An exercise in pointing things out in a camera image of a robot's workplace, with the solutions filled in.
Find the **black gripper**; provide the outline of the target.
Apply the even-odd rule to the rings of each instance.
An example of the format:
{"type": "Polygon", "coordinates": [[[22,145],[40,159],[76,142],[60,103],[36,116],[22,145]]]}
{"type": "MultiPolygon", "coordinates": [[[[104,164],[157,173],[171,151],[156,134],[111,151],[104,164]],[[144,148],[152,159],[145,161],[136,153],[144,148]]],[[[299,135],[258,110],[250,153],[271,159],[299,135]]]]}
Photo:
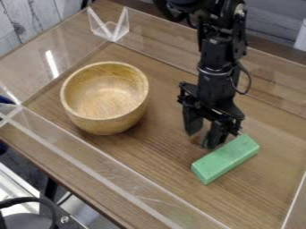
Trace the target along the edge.
{"type": "Polygon", "coordinates": [[[244,114],[233,104],[239,76],[237,67],[224,71],[197,68],[197,83],[179,83],[177,102],[183,106],[187,135],[200,131],[204,119],[212,122],[201,141],[203,148],[215,149],[242,128],[244,114]]]}

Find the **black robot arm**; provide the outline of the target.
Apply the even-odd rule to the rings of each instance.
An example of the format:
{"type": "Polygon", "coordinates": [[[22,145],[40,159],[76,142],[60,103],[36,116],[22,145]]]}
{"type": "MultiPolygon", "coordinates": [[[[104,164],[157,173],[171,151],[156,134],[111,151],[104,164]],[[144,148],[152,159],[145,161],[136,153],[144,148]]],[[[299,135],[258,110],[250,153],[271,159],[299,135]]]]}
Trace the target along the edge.
{"type": "Polygon", "coordinates": [[[152,0],[168,21],[184,21],[197,31],[197,82],[179,83],[177,102],[183,106],[187,134],[195,134],[209,121],[201,147],[213,149],[242,129],[244,114],[233,97],[240,75],[247,73],[239,63],[246,55],[244,0],[152,0]]]}

